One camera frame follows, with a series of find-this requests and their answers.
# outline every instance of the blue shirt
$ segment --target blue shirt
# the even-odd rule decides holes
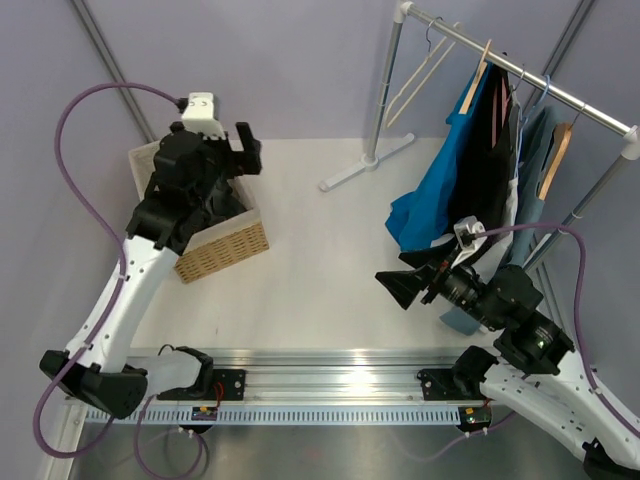
[[[449,225],[447,207],[456,183],[457,159],[467,144],[478,103],[475,100],[482,94],[491,68],[489,64],[480,79],[474,101],[463,115],[458,112],[473,78],[469,80],[447,118],[447,124],[451,126],[449,135],[418,188],[391,204],[391,214],[385,225],[403,252],[431,247],[431,242],[440,238]]]

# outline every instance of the clothing rack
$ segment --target clothing rack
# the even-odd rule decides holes
[[[382,73],[382,84],[380,86],[380,93],[377,100],[377,108],[371,127],[371,136],[369,137],[369,143],[367,145],[366,152],[363,154],[360,162],[347,170],[334,175],[333,177],[321,182],[320,189],[323,191],[331,190],[338,185],[346,182],[354,176],[364,171],[375,170],[378,164],[391,157],[395,153],[398,153],[401,149],[410,145],[415,137],[413,134],[408,134],[400,143],[389,149],[384,153],[377,152],[378,139],[380,136],[380,128],[382,126],[382,120],[384,117],[387,94],[389,92],[389,84],[391,81],[391,74],[393,73],[393,64],[396,58],[396,52],[398,50],[398,44],[400,42],[400,34],[402,32],[402,25],[405,19],[413,17],[423,24],[429,26],[445,37],[450,38],[460,45],[464,45],[476,53],[482,55],[485,50],[485,44],[482,44],[474,40],[469,35],[461,32],[446,22],[439,20],[439,17],[430,15],[429,13],[419,9],[413,2],[407,2],[398,0],[396,10],[393,18],[393,29],[391,31],[391,39],[389,41],[389,48],[387,50],[387,57],[384,64]],[[587,206],[593,201],[593,199],[600,193],[604,186],[615,177],[624,166],[627,165],[629,160],[637,160],[640,157],[640,139],[638,137],[638,126],[632,127],[624,124],[623,122],[597,110],[591,105],[587,104],[583,100],[571,95],[565,90],[561,89],[557,85],[550,83],[547,85],[547,79],[541,75],[531,73],[523,69],[518,64],[514,63],[510,58],[502,53],[498,53],[494,50],[489,50],[485,57],[486,61],[503,68],[504,70],[514,74],[518,78],[522,78],[525,82],[533,85],[539,90],[547,90],[547,94],[557,100],[560,100],[565,105],[573,108],[579,115],[589,117],[600,125],[608,128],[609,130],[622,136],[626,141],[626,145],[622,149],[622,152],[613,164],[607,169],[607,171],[600,177],[593,187],[587,192],[587,194],[580,200],[576,207],[571,211],[569,215],[562,222],[563,225],[571,225],[575,220],[582,218],[582,214]],[[557,244],[560,238],[558,231],[553,232],[546,240],[543,240],[538,245],[536,251],[531,256],[529,261],[525,265],[526,270],[536,268],[545,255],[549,253],[551,248]]]

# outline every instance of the floor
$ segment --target floor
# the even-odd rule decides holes
[[[87,427],[81,444],[102,425]],[[163,478],[186,471],[197,450],[185,434],[167,436],[167,431],[166,427],[144,427],[140,441],[143,458]],[[132,432],[132,427],[114,427],[93,452],[74,462],[70,479],[149,478],[132,458]],[[216,427],[203,437],[210,450],[208,461],[201,461],[199,474],[190,478],[587,478],[566,449],[519,417],[487,437],[463,440],[437,460],[425,460],[460,435],[455,427]]]
[[[377,283],[406,269],[384,222],[389,204],[414,189],[441,140],[418,140],[377,171],[322,193],[317,184],[359,158],[359,139],[270,140],[253,190],[269,251],[188,286],[171,274],[149,307],[132,348],[164,343],[224,349],[464,349],[490,345],[439,319],[439,299],[403,311]]]

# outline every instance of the hanging clothes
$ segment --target hanging clothes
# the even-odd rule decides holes
[[[520,202],[518,192],[519,178],[516,168],[518,165],[518,152],[521,151],[521,145],[519,143],[520,118],[520,104],[514,92],[511,95],[509,121],[505,125],[505,130],[507,130],[510,142],[509,157],[506,163],[510,169],[511,178],[507,182],[507,199],[504,203],[502,222],[500,225],[497,225],[501,227],[515,224]],[[476,254],[464,262],[464,264],[470,265],[485,283],[491,280],[500,265],[504,263],[508,257],[513,243],[513,233],[509,232],[493,238],[495,238],[495,241],[488,246],[489,239],[485,241],[483,248],[478,252],[481,253],[479,258],[478,254]],[[440,319],[449,327],[465,335],[472,335],[480,328],[480,323],[458,307],[452,308],[442,315]]]
[[[477,120],[458,161],[458,176],[448,205],[448,231],[460,219],[472,215],[486,230],[502,225],[505,217],[508,184],[517,165],[517,135],[513,127],[518,112],[514,112],[513,102],[509,101],[507,72],[491,69],[488,82],[497,85],[497,89],[493,95],[479,98]],[[495,241],[488,239],[475,259]]]
[[[469,111],[463,115],[458,112],[473,78],[469,80],[447,118],[447,124],[451,126],[449,135],[420,185],[414,192],[403,195],[391,204],[391,214],[385,225],[403,252],[429,248],[431,242],[440,237],[449,226],[447,207],[456,184],[458,158],[463,153],[471,127],[477,118],[477,99],[484,96],[485,90],[495,90],[497,79],[491,72],[496,69],[497,67],[489,65],[480,80]],[[490,77],[494,79],[493,85],[488,82]]]
[[[544,200],[539,198],[540,186],[547,176],[549,157],[553,150],[553,132],[560,123],[557,108],[544,107],[530,121],[522,134],[520,158],[519,207],[516,224],[537,222],[542,215]],[[513,236],[509,263],[522,266],[529,254],[533,229],[520,230]]]

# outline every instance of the wooden hanger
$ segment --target wooden hanger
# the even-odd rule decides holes
[[[544,200],[547,197],[547,193],[549,193],[549,188],[551,188],[551,182],[553,182],[553,177],[555,177],[556,172],[558,171],[558,167],[562,162],[565,154],[567,153],[567,149],[569,148],[569,142],[571,141],[571,132],[572,125],[570,123],[560,123],[556,125],[556,128],[553,130],[553,155],[551,156],[551,165],[549,166],[549,170],[547,170],[547,176],[544,178],[542,182],[542,186],[540,187],[540,192],[538,193],[538,198],[540,200]]]
[[[487,42],[487,46],[484,47],[484,51],[482,52],[482,57],[480,57],[480,63],[478,63],[476,74],[473,77],[473,82],[471,82],[471,86],[469,87],[467,96],[464,97],[464,101],[462,102],[462,107],[460,107],[460,113],[463,115],[466,115],[467,112],[469,111],[469,107],[471,106],[471,101],[473,100],[476,90],[478,89],[478,85],[480,84],[482,75],[484,75],[484,71],[487,69],[487,62],[485,62],[484,59],[487,58],[489,47],[491,47],[491,40],[489,40]]]

